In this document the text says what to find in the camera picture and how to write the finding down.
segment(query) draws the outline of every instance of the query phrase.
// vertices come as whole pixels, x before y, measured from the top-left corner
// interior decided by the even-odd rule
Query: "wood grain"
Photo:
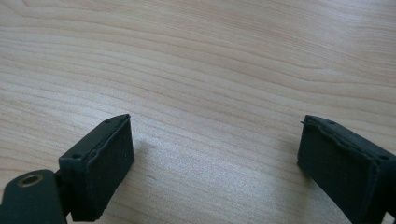
[[[296,165],[299,121],[396,153],[396,2],[2,0],[0,96],[1,194],[129,113],[97,223],[348,223]]]

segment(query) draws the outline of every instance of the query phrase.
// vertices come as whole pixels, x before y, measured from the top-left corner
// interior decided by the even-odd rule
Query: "wooden table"
[[[296,165],[300,121],[396,153],[396,2],[2,0],[0,78],[1,194],[129,113],[96,223],[348,223]]]

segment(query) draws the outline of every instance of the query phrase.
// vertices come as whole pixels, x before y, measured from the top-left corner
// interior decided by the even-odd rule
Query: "black object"
[[[396,217],[396,157],[345,127],[305,116],[298,165],[352,223]]]
[[[59,159],[60,170],[33,171],[9,182],[0,223],[95,221],[134,161],[129,115],[107,119]]]

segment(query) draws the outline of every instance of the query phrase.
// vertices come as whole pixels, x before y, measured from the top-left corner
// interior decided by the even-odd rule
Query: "round screw hole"
[[[387,161],[387,160],[389,160],[389,157],[388,156],[380,156],[379,159]]]
[[[43,178],[44,178],[44,176],[41,174],[28,175],[28,176],[24,177],[23,179],[21,179],[20,181],[18,181],[18,186],[21,188],[31,187],[31,186],[37,184],[38,182],[40,182]]]
[[[79,159],[79,158],[81,158],[81,154],[73,154],[72,158]]]

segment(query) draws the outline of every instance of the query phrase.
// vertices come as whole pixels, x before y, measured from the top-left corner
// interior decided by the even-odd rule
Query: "black plastic part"
[[[9,182],[0,207],[1,224],[65,224],[52,171],[38,170]]]
[[[129,115],[107,119],[59,159],[64,213],[70,209],[74,221],[95,221],[103,214],[134,161],[131,136]],[[70,195],[74,199],[66,201]]]
[[[327,119],[305,116],[298,165],[352,223],[396,215],[396,157]]]

